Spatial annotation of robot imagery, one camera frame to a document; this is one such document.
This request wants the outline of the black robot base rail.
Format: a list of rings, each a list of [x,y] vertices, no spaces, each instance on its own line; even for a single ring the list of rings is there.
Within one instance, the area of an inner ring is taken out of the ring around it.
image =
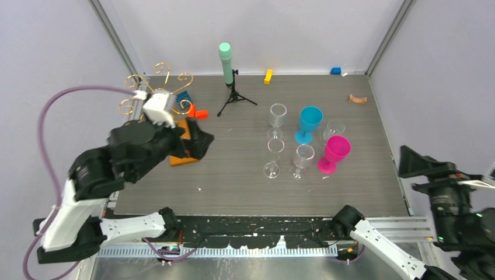
[[[101,258],[336,257],[362,245],[332,230],[331,218],[290,216],[180,216],[175,237],[121,241]]]

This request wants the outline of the pink wine glass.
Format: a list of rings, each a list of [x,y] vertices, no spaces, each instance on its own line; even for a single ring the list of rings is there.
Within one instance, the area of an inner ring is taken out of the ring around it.
[[[324,174],[332,174],[337,169],[338,162],[344,160],[351,152],[350,141],[341,135],[331,136],[327,140],[324,156],[318,160],[318,169]]]

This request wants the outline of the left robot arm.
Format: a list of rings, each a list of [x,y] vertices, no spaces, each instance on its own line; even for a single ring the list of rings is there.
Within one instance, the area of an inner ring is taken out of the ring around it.
[[[81,153],[69,169],[61,206],[50,215],[37,249],[40,264],[84,260],[102,247],[134,239],[178,237],[180,224],[166,207],[133,218],[107,219],[93,216],[126,183],[136,183],[168,156],[202,159],[214,136],[203,131],[193,118],[186,130],[149,121],[132,120],[110,131],[105,146]]]

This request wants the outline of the blue wine glass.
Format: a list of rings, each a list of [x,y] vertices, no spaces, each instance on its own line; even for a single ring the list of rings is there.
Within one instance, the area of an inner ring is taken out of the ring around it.
[[[323,112],[315,106],[308,106],[301,110],[299,116],[299,130],[295,133],[295,140],[300,145],[308,145],[312,142],[312,133],[319,127],[323,120]]]

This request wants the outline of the clear wine glass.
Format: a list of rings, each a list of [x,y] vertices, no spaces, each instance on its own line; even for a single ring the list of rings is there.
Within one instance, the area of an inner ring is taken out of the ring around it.
[[[265,164],[263,171],[268,179],[275,179],[280,175],[281,169],[278,165],[285,143],[281,139],[273,138],[268,141],[267,149],[269,161]]]
[[[270,107],[270,128],[267,130],[268,139],[281,139],[283,137],[283,131],[281,127],[285,124],[286,116],[287,108],[285,105],[281,103],[275,103]]]
[[[330,120],[323,131],[323,144],[326,145],[329,138],[335,135],[341,135],[345,131],[345,125],[340,120]]]
[[[306,176],[308,167],[315,158],[315,150],[311,145],[299,145],[292,157],[293,165],[290,168],[290,175],[293,179],[301,180]]]

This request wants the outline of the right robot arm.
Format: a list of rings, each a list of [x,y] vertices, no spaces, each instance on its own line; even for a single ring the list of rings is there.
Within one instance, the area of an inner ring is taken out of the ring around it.
[[[429,198],[437,237],[433,245],[458,253],[451,261],[464,279],[494,279],[494,208],[473,211],[470,201],[472,192],[494,189],[494,167],[485,175],[468,174],[452,162],[440,162],[401,146],[398,177],[418,176],[428,180],[412,184],[412,189]],[[405,252],[350,205],[335,214],[330,228],[338,240],[353,239],[372,251],[402,279],[454,278],[442,268]]]

